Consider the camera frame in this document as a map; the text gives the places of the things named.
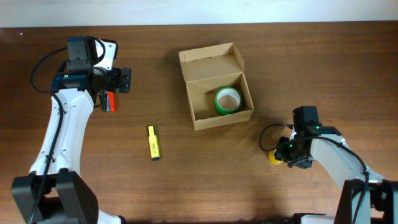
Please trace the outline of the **green tape roll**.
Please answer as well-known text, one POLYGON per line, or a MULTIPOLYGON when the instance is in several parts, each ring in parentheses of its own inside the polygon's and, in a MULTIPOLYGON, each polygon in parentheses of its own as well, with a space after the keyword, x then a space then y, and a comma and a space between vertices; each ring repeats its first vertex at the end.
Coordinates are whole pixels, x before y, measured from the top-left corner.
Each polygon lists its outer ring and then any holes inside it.
POLYGON ((232 114, 240 109, 243 98, 240 92, 232 87, 220 89, 215 96, 215 107, 221 115, 232 114))

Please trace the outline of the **yellow highlighter marker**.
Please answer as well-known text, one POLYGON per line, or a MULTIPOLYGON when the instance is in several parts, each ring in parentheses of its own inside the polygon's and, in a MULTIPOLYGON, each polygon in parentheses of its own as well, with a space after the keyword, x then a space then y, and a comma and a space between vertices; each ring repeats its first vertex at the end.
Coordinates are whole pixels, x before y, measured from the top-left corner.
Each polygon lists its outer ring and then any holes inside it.
POLYGON ((150 156, 152 161, 158 161, 160 159, 159 145, 157 142, 157 135, 154 126, 148 126, 148 139, 150 147, 150 156))

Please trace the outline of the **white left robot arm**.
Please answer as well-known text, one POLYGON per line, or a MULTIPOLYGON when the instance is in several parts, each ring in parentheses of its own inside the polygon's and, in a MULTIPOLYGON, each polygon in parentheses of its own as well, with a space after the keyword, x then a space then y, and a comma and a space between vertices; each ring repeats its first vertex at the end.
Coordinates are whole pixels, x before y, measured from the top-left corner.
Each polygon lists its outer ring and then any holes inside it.
POLYGON ((100 210, 81 178, 80 157, 90 114, 98 106, 107 109, 110 93, 129 93, 132 71, 113 66, 114 40, 70 37, 65 50, 68 59, 48 90, 52 110, 43 145, 29 175, 13 180, 13 199, 26 223, 125 223, 100 210))

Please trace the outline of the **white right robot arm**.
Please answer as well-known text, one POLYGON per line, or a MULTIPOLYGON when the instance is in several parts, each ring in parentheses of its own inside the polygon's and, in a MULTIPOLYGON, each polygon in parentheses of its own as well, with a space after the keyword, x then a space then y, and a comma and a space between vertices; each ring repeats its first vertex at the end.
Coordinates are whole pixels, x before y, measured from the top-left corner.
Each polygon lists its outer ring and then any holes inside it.
POLYGON ((336 215, 296 213, 295 223, 397 223, 397 182, 371 170, 343 137, 282 137, 274 158, 303 169, 317 161, 341 189, 336 215))

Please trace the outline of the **cardboard box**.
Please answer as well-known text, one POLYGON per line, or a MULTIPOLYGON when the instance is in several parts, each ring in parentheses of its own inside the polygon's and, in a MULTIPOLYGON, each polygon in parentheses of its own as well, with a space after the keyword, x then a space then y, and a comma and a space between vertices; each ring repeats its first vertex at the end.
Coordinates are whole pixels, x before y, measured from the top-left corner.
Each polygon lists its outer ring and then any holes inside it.
POLYGON ((184 50, 178 54, 194 130, 251 119, 254 105, 244 74, 244 59, 233 43, 184 50), (221 115, 216 110, 216 93, 224 87, 237 89, 243 98, 235 113, 221 115))

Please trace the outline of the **yellow tape roll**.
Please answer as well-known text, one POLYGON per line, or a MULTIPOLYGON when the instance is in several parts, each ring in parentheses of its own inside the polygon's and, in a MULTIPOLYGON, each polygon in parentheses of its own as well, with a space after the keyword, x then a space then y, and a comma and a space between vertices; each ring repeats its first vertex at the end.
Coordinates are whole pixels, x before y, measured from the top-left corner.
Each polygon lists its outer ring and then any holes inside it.
POLYGON ((278 159, 275 158, 275 153, 276 153, 276 150, 270 151, 270 152, 268 153, 268 159, 270 160, 270 162, 271 162, 272 164, 275 164, 275 165, 282 164, 283 161, 280 161, 280 160, 278 160, 278 159))

